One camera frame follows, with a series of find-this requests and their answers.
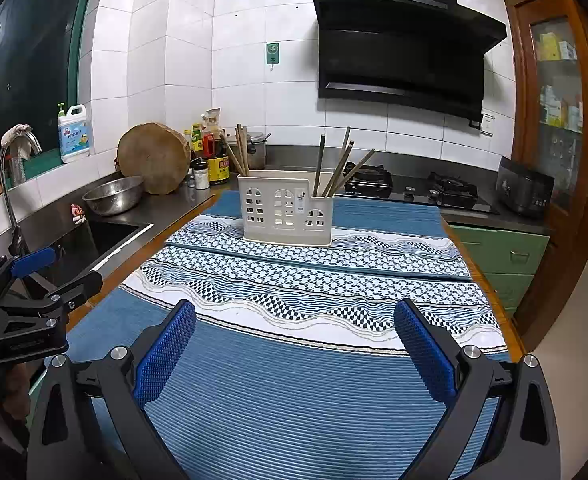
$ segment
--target gas stove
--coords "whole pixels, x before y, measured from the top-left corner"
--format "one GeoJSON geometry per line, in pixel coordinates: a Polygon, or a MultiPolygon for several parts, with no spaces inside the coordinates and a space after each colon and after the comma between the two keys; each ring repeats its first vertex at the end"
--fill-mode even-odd
{"type": "MultiPolygon", "coordinates": [[[[348,162],[347,174],[354,167],[348,162]]],[[[362,196],[379,200],[406,202],[438,207],[495,213],[490,204],[478,196],[476,186],[460,178],[433,171],[427,178],[392,175],[383,166],[363,166],[345,184],[343,196],[362,196]]]]}

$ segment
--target white plastic jug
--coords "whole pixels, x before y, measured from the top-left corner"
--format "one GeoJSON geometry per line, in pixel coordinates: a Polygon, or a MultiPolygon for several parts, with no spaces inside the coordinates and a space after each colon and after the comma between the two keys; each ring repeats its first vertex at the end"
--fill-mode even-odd
{"type": "Polygon", "coordinates": [[[58,118],[60,158],[68,163],[90,154],[91,123],[84,105],[69,108],[58,118]]]}

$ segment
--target wooden cutting board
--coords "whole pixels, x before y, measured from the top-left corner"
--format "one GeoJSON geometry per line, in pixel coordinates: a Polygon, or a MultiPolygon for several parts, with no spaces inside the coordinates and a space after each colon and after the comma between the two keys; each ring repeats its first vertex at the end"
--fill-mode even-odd
{"type": "Polygon", "coordinates": [[[124,176],[142,176],[146,192],[165,195],[187,174],[189,144],[164,124],[138,124],[121,137],[117,157],[124,176]]]}

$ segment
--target beige floor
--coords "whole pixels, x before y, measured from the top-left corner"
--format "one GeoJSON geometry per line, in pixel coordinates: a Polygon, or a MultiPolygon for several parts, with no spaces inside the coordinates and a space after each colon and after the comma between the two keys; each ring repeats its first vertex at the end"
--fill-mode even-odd
{"type": "Polygon", "coordinates": [[[588,458],[588,262],[567,305],[533,353],[554,404],[562,479],[571,480],[588,458]]]}

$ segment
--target metal bowl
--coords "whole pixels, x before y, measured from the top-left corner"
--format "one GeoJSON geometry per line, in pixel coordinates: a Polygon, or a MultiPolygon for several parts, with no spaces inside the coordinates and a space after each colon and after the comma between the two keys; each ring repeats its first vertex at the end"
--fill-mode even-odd
{"type": "Polygon", "coordinates": [[[82,197],[94,213],[112,216],[133,208],[142,197],[141,176],[128,176],[112,180],[85,193],[82,197]]]}

